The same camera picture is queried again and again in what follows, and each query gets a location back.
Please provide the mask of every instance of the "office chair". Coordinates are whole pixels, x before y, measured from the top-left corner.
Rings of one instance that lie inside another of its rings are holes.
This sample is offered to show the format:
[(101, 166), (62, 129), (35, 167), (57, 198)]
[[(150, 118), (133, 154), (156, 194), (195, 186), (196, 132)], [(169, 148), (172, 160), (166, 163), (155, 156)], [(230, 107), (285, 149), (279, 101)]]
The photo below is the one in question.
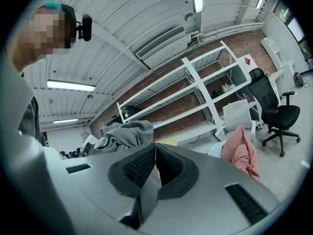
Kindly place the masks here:
[[(228, 140), (238, 125), (242, 125), (252, 142), (255, 141), (256, 122), (251, 119), (248, 102), (246, 99), (233, 102), (223, 107), (224, 125), (215, 133), (219, 141)], [(220, 133), (226, 131), (222, 139)]]
[(249, 89), (262, 107), (261, 118), (268, 125), (268, 132), (275, 132), (274, 135), (265, 139), (262, 145), (265, 146), (267, 141), (279, 137), (281, 146), (280, 156), (283, 157), (285, 155), (283, 136), (297, 137), (297, 142), (301, 140), (298, 134), (286, 131), (294, 125), (300, 114), (300, 108), (298, 106), (289, 105), (290, 95), (294, 95), (294, 92), (283, 93), (283, 96), (287, 97), (287, 105), (278, 107), (277, 96), (264, 72), (260, 68), (256, 68), (251, 70), (249, 75), (252, 79)]

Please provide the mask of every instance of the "gray floor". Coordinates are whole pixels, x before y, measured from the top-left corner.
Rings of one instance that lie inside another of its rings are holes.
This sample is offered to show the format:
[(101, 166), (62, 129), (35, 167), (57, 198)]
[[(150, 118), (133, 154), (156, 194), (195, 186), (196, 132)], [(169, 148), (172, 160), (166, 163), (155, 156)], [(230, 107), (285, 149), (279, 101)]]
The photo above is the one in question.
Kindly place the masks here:
[[(279, 138), (267, 142), (267, 145), (262, 147), (262, 140), (273, 134), (267, 133), (268, 127), (264, 124), (261, 130), (257, 130), (257, 142), (253, 143), (258, 155), (261, 183), (270, 189), (280, 201), (284, 201), (297, 192), (308, 172), (301, 161), (311, 164), (313, 155), (313, 74), (305, 75), (303, 78), (310, 81), (310, 87), (292, 88), (296, 95), (290, 99), (290, 104), (299, 106), (301, 112), (295, 125), (289, 129), (300, 135), (301, 142), (297, 143), (294, 137), (283, 137), (285, 156), (281, 158)], [(215, 142), (213, 137), (204, 137), (195, 144), (188, 143), (182, 147), (207, 153)]]

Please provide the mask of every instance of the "air conditioner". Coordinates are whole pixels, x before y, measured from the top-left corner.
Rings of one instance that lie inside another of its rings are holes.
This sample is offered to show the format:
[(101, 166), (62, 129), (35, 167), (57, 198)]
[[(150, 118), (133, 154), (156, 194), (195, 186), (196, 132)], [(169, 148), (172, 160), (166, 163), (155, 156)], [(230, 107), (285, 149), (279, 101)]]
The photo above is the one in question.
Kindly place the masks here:
[(146, 44), (136, 55), (147, 66), (153, 69), (157, 65), (186, 50), (187, 44), (190, 42), (191, 36), (186, 35), (184, 26), (179, 26)]

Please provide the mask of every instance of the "black office chair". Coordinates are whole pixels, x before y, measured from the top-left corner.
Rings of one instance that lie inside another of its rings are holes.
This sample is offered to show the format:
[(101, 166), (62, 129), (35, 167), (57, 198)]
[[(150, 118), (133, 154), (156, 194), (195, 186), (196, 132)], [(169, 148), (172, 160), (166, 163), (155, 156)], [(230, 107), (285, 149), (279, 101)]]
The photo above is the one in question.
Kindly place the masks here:
[(264, 72), (260, 68), (256, 68), (251, 70), (249, 75), (252, 78), (249, 89), (262, 107), (261, 118), (264, 123), (268, 124), (268, 132), (275, 132), (274, 135), (265, 139), (262, 145), (265, 146), (267, 141), (279, 137), (281, 146), (280, 156), (283, 157), (285, 155), (283, 136), (297, 137), (297, 142), (301, 140), (298, 134), (286, 131), (294, 125), (300, 114), (300, 108), (298, 106), (289, 105), (289, 97), (290, 95), (294, 95), (294, 92), (283, 93), (283, 96), (287, 97), (287, 105), (278, 106), (277, 96)]

